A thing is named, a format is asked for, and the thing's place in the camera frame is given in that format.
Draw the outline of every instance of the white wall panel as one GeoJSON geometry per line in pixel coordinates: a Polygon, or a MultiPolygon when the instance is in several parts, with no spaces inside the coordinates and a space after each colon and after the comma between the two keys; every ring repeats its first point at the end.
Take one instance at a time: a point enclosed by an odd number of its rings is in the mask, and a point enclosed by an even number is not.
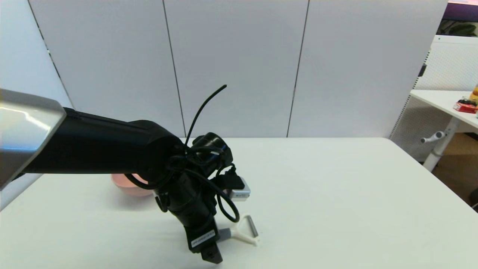
{"type": "Polygon", "coordinates": [[[447,0],[312,0],[289,136],[388,137],[447,0]]]}
{"type": "Polygon", "coordinates": [[[162,1],[31,0],[31,5],[79,111],[152,120],[184,136],[162,1]]]}
{"type": "Polygon", "coordinates": [[[166,0],[186,130],[193,135],[285,137],[306,0],[166,0]]]}
{"type": "Polygon", "coordinates": [[[1,0],[0,18],[0,87],[71,107],[28,1],[1,0]]]}

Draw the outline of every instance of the floor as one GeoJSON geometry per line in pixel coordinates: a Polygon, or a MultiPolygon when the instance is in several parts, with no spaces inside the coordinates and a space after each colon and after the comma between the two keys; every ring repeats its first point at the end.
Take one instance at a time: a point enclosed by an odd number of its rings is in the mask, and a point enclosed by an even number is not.
{"type": "Polygon", "coordinates": [[[470,193],[478,188],[478,141],[455,134],[433,174],[470,204],[470,193]]]}

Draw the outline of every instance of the label sticker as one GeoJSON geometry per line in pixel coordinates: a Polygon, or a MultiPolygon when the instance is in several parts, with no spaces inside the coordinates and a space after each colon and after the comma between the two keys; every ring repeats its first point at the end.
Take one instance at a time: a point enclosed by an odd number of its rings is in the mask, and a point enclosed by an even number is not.
{"type": "Polygon", "coordinates": [[[203,235],[201,235],[200,237],[194,239],[193,241],[191,241],[191,247],[195,247],[201,243],[203,243],[204,241],[210,239],[210,238],[213,238],[216,236],[216,232],[214,232],[214,230],[211,230],[203,235]]]}

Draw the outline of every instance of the red box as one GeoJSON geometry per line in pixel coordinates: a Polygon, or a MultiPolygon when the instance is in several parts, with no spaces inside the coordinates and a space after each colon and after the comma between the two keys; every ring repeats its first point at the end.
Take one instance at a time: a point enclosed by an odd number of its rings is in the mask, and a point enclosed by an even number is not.
{"type": "Polygon", "coordinates": [[[474,105],[466,105],[462,103],[456,103],[453,108],[460,112],[473,113],[473,114],[475,114],[478,110],[478,108],[474,105]]]}

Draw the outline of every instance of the white tabletop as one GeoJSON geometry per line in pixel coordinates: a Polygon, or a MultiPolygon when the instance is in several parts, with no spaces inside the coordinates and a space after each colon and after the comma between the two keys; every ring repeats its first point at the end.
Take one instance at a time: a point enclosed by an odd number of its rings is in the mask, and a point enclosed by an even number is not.
{"type": "MultiPolygon", "coordinates": [[[[152,197],[108,175],[45,175],[1,214],[2,269],[475,269],[478,214],[383,138],[231,138],[252,189],[254,247],[219,243],[204,262],[152,197]]],[[[220,213],[219,228],[230,226],[220,213]]]]}
{"type": "Polygon", "coordinates": [[[454,90],[412,90],[410,92],[411,96],[478,128],[478,119],[475,114],[458,112],[453,109],[456,101],[462,99],[464,96],[468,97],[470,94],[471,91],[454,90]]]}

